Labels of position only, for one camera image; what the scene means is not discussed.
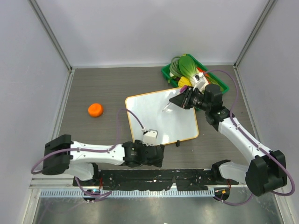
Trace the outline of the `magenta marker cap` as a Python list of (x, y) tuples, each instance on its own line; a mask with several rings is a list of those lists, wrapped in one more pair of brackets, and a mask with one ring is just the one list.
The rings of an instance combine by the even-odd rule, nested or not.
[(180, 94), (183, 93), (188, 87), (189, 87), (188, 85), (184, 85), (184, 86), (180, 89), (179, 93), (180, 93)]

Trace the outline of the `orange framed whiteboard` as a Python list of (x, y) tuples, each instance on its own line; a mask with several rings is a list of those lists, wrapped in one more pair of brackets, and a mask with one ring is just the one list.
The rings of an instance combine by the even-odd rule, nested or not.
[(125, 106), (133, 112), (146, 130), (157, 130), (157, 144), (176, 143), (199, 136), (196, 111), (185, 110), (174, 104), (163, 112), (169, 99), (176, 96), (180, 88), (167, 89), (126, 98)]

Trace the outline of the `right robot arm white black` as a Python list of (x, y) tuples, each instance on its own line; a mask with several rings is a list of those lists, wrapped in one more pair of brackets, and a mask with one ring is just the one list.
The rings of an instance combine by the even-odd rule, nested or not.
[(223, 106), (220, 87), (209, 84), (203, 93), (188, 87), (182, 93), (169, 99), (169, 102), (182, 109), (196, 108), (205, 112), (209, 125), (228, 138), (242, 153), (247, 166), (224, 160), (215, 164), (211, 179), (222, 184), (227, 179), (246, 184), (256, 196), (272, 192), (287, 184), (284, 154), (272, 151), (255, 139), (239, 123), (234, 114)]

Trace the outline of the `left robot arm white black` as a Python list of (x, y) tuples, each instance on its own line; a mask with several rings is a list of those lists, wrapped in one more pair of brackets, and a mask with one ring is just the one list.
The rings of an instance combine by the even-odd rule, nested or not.
[(43, 175), (69, 174), (89, 186), (100, 179), (97, 163), (135, 168), (142, 165), (161, 167), (164, 145), (148, 145), (141, 140), (128, 141), (114, 146), (85, 144), (61, 135), (46, 143)]

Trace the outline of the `yellow toy vegetable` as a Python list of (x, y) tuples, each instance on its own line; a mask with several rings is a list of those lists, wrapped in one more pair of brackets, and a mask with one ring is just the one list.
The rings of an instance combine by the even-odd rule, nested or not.
[(182, 88), (184, 87), (185, 85), (187, 86), (192, 86), (191, 82), (189, 81), (188, 78), (186, 77), (181, 77), (179, 80), (178, 80), (178, 87)]

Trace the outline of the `grey green coiled toy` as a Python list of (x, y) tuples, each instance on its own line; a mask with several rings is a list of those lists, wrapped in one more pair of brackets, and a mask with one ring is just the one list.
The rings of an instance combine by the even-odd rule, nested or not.
[(171, 63), (169, 67), (171, 78), (176, 78), (176, 77), (181, 78), (183, 76), (183, 74), (179, 69), (179, 60), (180, 60), (180, 56), (175, 56), (171, 59)]

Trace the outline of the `toy bok choy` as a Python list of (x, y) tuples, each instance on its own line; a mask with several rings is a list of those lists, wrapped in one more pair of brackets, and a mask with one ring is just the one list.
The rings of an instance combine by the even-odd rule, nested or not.
[(193, 77), (199, 73), (194, 60), (188, 55), (183, 55), (179, 58), (178, 66), (182, 75), (190, 82), (193, 80)]

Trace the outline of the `orange toy fruit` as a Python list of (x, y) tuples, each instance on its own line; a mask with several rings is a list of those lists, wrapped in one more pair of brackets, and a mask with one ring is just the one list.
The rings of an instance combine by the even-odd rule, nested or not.
[(87, 111), (91, 117), (99, 117), (103, 114), (103, 106), (99, 103), (94, 103), (88, 107)]

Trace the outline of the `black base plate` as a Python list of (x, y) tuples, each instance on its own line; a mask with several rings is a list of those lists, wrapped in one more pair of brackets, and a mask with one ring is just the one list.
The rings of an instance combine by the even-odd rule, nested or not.
[(234, 180), (217, 178), (212, 170), (204, 169), (127, 169), (101, 170), (89, 181), (80, 181), (82, 187), (104, 190), (168, 191), (176, 184), (179, 191), (207, 190), (211, 185), (238, 185)]

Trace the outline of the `right aluminium frame post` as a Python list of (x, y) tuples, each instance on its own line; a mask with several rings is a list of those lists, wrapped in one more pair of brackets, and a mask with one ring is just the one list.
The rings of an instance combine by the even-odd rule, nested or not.
[(237, 69), (239, 67), (240, 63), (242, 62), (243, 58), (245, 57), (246, 53), (248, 52), (248, 50), (251, 47), (253, 41), (257, 37), (257, 35), (260, 32), (263, 24), (267, 20), (268, 16), (270, 15), (271, 11), (273, 10), (273, 8), (274, 8), (274, 6), (276, 5), (277, 2), (278, 2), (278, 0), (268, 0), (266, 2), (261, 14), (259, 15), (256, 23), (253, 26), (253, 29), (252, 29), (250, 35), (248, 36), (248, 38), (247, 38), (240, 54), (238, 55), (238, 57), (237, 57), (237, 59), (234, 63), (234, 68), (235, 69)]

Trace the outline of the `aluminium frame post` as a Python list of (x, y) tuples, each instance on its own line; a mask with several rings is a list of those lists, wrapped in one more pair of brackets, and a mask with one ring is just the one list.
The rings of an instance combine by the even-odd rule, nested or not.
[(48, 23), (44, 13), (42, 12), (42, 9), (40, 8), (39, 4), (36, 0), (28, 0), (30, 6), (32, 7), (33, 11), (37, 15), (38, 20), (40, 21), (43, 29), (45, 30), (47, 36), (49, 37), (50, 41), (52, 42), (54, 48), (56, 49), (57, 53), (59, 54), (60, 58), (62, 59), (64, 65), (66, 66), (67, 70), (69, 72), (72, 71), (72, 66), (67, 59), (61, 45), (58, 42), (58, 39), (56, 38), (52, 28), (50, 27), (50, 24)]
[(251, 47), (253, 41), (257, 37), (257, 35), (260, 32), (263, 24), (267, 20), (268, 16), (270, 15), (271, 11), (273, 10), (273, 8), (274, 8), (274, 6), (276, 5), (277, 2), (278, 2), (278, 0), (268, 0), (266, 2), (261, 14), (259, 15), (256, 23), (253, 26), (253, 29), (252, 29), (250, 35), (248, 36), (248, 38), (247, 38), (240, 54), (238, 55), (238, 57), (237, 57), (237, 59), (234, 63), (234, 68), (235, 69), (237, 69), (239, 67), (240, 63), (242, 62), (243, 58), (245, 57), (246, 53), (248, 52), (248, 50)]

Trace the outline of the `left aluminium frame post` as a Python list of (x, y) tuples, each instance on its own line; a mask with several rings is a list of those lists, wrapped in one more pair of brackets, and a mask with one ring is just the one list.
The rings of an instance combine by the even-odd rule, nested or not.
[(52, 28), (50, 27), (50, 24), (48, 23), (44, 13), (42, 12), (42, 9), (40, 8), (39, 4), (36, 0), (28, 0), (30, 6), (32, 7), (33, 11), (37, 15), (38, 20), (40, 21), (43, 29), (45, 30), (47, 36), (49, 37), (50, 41), (52, 42), (54, 48), (56, 49), (57, 53), (59, 54), (60, 58), (62, 59), (64, 65), (66, 66), (67, 70), (69, 72), (72, 71), (72, 66), (67, 59), (61, 45), (58, 42), (58, 39), (56, 38)]

